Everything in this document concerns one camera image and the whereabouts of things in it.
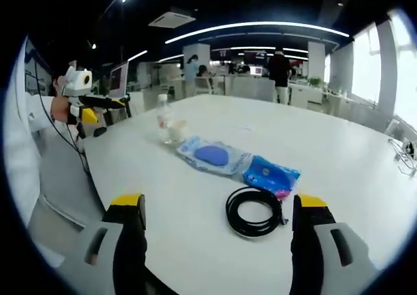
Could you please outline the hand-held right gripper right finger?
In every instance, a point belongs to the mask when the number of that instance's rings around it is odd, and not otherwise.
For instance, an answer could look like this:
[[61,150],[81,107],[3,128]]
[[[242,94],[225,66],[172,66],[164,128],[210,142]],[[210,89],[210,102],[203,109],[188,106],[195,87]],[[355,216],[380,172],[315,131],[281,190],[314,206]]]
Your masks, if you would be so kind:
[[373,281],[367,244],[318,197],[294,196],[291,253],[291,294],[360,294]]

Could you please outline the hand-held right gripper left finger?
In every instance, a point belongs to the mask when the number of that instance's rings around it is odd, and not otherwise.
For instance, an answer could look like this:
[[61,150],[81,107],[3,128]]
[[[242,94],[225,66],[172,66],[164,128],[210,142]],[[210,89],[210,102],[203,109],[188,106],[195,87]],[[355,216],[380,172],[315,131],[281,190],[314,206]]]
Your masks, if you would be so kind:
[[146,294],[145,196],[112,200],[100,221],[86,226],[73,250],[76,294]]

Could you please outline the person's left hand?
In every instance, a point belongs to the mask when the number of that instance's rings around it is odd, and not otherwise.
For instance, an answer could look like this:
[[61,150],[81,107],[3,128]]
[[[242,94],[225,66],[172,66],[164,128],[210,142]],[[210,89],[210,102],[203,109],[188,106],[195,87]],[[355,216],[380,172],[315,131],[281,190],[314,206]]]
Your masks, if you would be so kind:
[[68,114],[70,111],[70,104],[68,98],[65,96],[56,96],[51,103],[51,116],[54,120],[59,122],[68,122]]

